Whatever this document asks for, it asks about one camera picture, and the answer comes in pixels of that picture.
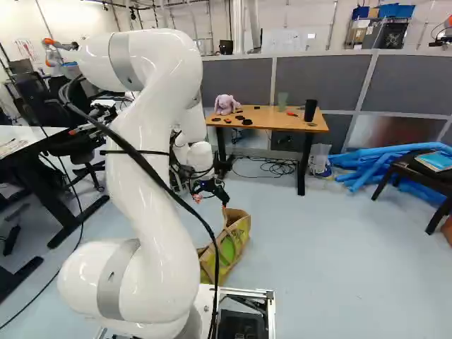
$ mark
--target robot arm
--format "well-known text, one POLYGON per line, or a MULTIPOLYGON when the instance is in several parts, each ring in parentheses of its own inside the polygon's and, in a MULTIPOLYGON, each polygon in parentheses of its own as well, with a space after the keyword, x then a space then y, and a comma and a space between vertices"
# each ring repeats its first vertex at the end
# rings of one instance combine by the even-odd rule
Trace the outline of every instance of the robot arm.
POLYGON ((230 197, 224 190, 223 181, 215 178, 212 146, 204 141, 207 128, 199 94, 190 106, 181 116, 179 125, 182 131, 175 138, 172 151, 179 164, 194 169, 192 177, 196 179, 190 192, 194 200, 200 202, 200 193, 206 191, 219 198, 226 207, 230 197))
POLYGON ((63 64, 63 59, 61 58, 58 49, 63 49, 65 51, 73 51, 78 49, 78 43, 72 42, 70 44, 62 44, 58 41, 50 39, 48 37, 42 40, 42 45, 45 49, 45 64, 48 67, 53 68, 53 76, 61 76, 63 73, 60 68, 63 64))
MULTIPOLYGON (((170 151, 172 126, 180 124, 184 135, 177 145, 188 147, 198 141, 186 148, 187 164, 199 169, 210 166, 211 152, 210 157, 201 157, 202 164, 196 159, 210 149, 202 141, 206 134, 199 114, 202 109, 196 108, 195 119, 188 117, 186 109, 201 85, 199 51, 182 32, 154 29, 88 38, 76 60, 88 81, 99 88, 141 91, 110 124, 107 150, 119 154, 106 157, 109 195, 131 221, 137 239, 106 239, 80 246, 61 268, 59 291, 72 309, 104 327, 142 339, 174 338, 190 319, 205 313, 196 308, 205 305, 195 303, 200 283, 198 255, 174 207, 174 200, 180 198, 168 189, 165 155, 170 151), (142 154, 137 161, 120 154, 124 145, 135 152, 161 154, 142 154), (146 165, 152 171, 144 170, 146 165)), ((211 230, 209 235, 216 245, 211 230)), ((209 329, 196 326, 203 329, 197 335, 207 337, 209 329)))

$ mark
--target pink stuffed animal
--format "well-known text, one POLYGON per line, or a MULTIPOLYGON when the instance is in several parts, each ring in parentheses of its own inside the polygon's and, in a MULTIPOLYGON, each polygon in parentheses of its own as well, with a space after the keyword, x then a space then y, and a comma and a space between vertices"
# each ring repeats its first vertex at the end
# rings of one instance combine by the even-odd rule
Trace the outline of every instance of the pink stuffed animal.
POLYGON ((215 99, 215 113, 228 115, 240 108, 240 102, 234 100, 232 95, 221 94, 215 99))

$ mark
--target gray floor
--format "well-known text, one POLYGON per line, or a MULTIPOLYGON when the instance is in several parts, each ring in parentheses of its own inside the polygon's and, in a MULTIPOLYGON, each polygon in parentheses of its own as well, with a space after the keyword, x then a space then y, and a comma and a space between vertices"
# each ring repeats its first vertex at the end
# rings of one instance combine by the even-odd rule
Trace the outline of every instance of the gray floor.
MULTIPOLYGON (((265 175, 255 162, 240 160, 234 168, 244 175, 265 175)), ((244 179, 230 174, 226 181, 230 207, 252 216, 251 241, 227 285, 276 291, 278 338, 451 337, 452 249, 442 234, 424 233, 433 207, 393 187, 372 202, 374 186, 352 196, 335 182, 310 179, 302 198, 294 185, 294 177, 244 179)), ((77 188, 85 191, 84 201, 96 196, 89 182, 77 188)), ((220 203, 206 199, 192 204, 218 234, 220 203)), ((194 244, 206 244, 202 226, 179 212, 194 244)), ((23 226, 34 230, 36 239, 42 234, 47 239, 58 230, 42 208, 26 214, 23 226)), ((85 223, 83 241, 132 236, 129 221, 108 203, 85 223)), ((57 271, 77 238, 75 232, 53 251, 45 248, 45 241, 37 241, 35 250, 45 263, 1 305, 0 323, 57 271)), ((25 249, 32 244, 24 236, 19 245, 25 249)), ((62 302, 52 283, 0 331, 0 338, 88 339, 96 330, 96 324, 62 302)))

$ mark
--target blue box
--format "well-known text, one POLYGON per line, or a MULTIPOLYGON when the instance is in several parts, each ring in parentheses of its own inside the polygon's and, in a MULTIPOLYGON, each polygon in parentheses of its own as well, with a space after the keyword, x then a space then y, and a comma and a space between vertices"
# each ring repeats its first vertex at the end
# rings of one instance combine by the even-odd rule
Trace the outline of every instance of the blue box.
POLYGON ((391 18, 398 15, 398 3, 381 5, 379 11, 379 18, 391 18))
POLYGON ((416 5, 399 5, 397 10, 398 18, 411 18, 412 13, 415 11, 416 5))
POLYGON ((353 10, 352 20, 357 20, 359 18, 367 18, 369 16, 369 7, 360 6, 353 10))

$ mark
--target desk leg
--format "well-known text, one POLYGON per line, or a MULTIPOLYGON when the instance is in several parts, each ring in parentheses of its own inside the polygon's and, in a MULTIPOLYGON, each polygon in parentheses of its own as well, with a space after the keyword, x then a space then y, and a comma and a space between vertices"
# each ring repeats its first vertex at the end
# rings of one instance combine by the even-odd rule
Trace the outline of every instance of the desk leg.
POLYGON ((59 221, 63 229, 59 231, 47 244, 47 247, 54 249, 62 243, 78 226, 88 219, 100 206, 104 205, 109 196, 101 196, 94 203, 88 206, 78 216, 72 212, 59 200, 58 193, 52 191, 47 183, 26 164, 18 168, 19 176, 25 185, 39 198, 41 204, 59 221))
POLYGON ((64 205, 47 183, 32 169, 32 167, 20 166, 18 168, 20 178, 25 185, 39 198, 41 204, 61 223, 63 228, 77 227, 79 221, 64 205))
POLYGON ((226 147, 225 147, 225 135, 223 133, 223 128, 217 127, 217 143, 218 143, 218 162, 215 164, 215 173, 218 175, 219 179, 223 179, 226 174, 232 169, 232 161, 235 156, 230 155, 226 158, 226 147))
POLYGON ((2 303, 26 278, 28 278, 43 261, 43 258, 36 256, 14 274, 0 266, 0 303, 2 303))
POLYGON ((302 160, 298 163, 297 189, 299 196, 304 196, 306 193, 305 191, 306 188, 304 184, 304 175, 306 174, 306 170, 308 167, 309 154, 311 152, 313 139, 314 139, 313 133, 306 133, 306 136, 304 137, 302 160))

